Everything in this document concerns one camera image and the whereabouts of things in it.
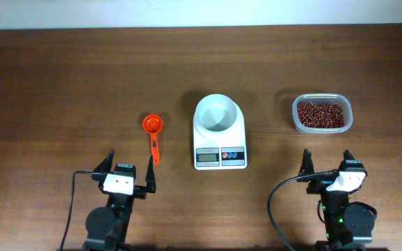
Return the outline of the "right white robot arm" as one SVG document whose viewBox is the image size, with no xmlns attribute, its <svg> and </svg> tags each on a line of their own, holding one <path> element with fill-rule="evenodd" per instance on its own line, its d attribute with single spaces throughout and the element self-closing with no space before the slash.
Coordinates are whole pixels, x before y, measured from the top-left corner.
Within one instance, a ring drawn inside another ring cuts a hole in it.
<svg viewBox="0 0 402 251">
<path fill-rule="evenodd" d="M 316 172 L 311 152 L 304 149 L 300 181 L 308 184 L 306 193 L 320 195 L 318 215 L 325 225 L 327 239 L 316 241 L 314 250 L 365 250 L 373 240 L 377 211 L 368 204 L 350 201 L 350 195 L 362 188 L 367 171 L 348 150 L 337 169 Z"/>
</svg>

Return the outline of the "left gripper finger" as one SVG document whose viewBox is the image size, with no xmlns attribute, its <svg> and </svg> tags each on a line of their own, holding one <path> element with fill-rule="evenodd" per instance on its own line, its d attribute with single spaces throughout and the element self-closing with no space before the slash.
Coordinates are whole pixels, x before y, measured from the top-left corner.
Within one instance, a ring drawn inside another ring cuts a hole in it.
<svg viewBox="0 0 402 251">
<path fill-rule="evenodd" d="M 154 174 L 154 157 L 151 155 L 147 167 L 147 173 L 145 176 L 147 193 L 156 192 L 156 177 Z"/>
<path fill-rule="evenodd" d="M 114 149 L 111 149 L 104 160 L 93 170 L 94 174 L 105 174 L 110 172 L 114 158 Z"/>
</svg>

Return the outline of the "white bowl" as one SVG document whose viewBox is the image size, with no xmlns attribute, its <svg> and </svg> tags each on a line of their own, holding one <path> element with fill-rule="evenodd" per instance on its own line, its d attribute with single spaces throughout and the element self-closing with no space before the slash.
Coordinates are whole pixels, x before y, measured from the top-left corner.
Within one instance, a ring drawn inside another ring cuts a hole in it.
<svg viewBox="0 0 402 251">
<path fill-rule="evenodd" d="M 194 125 L 209 132 L 230 129 L 238 118 L 236 103 L 223 94 L 211 94 L 199 101 L 195 108 Z"/>
</svg>

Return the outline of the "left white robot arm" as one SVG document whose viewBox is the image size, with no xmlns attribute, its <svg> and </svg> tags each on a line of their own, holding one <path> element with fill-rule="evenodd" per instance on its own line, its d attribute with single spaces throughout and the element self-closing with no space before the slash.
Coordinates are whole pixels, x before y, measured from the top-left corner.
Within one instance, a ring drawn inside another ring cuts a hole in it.
<svg viewBox="0 0 402 251">
<path fill-rule="evenodd" d="M 114 151 L 94 169 L 91 178 L 107 195 L 106 205 L 92 210 L 86 219 L 87 239 L 83 250 L 130 250 L 126 243 L 133 204 L 156 192 L 154 157 L 149 158 L 144 185 L 136 185 L 136 166 L 126 163 L 113 165 Z"/>
</svg>

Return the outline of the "red beans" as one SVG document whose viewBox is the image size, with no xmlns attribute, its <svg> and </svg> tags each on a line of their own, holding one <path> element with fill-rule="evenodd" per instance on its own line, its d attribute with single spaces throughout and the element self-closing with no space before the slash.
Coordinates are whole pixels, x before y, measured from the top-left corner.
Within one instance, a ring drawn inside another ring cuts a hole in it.
<svg viewBox="0 0 402 251">
<path fill-rule="evenodd" d="M 343 109 L 337 103 L 302 102 L 297 105 L 299 121 L 309 128 L 342 128 Z"/>
</svg>

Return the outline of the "orange measuring scoop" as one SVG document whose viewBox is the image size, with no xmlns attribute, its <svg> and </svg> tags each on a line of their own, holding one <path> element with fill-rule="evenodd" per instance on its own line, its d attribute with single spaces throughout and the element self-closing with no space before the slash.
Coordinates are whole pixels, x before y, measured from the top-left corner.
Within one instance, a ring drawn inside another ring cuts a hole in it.
<svg viewBox="0 0 402 251">
<path fill-rule="evenodd" d="M 153 162 L 155 165 L 160 165 L 161 158 L 158 145 L 158 133 L 163 128 L 163 120 L 157 114 L 149 114 L 144 118 L 142 122 L 142 127 L 144 131 L 147 132 L 150 136 Z"/>
</svg>

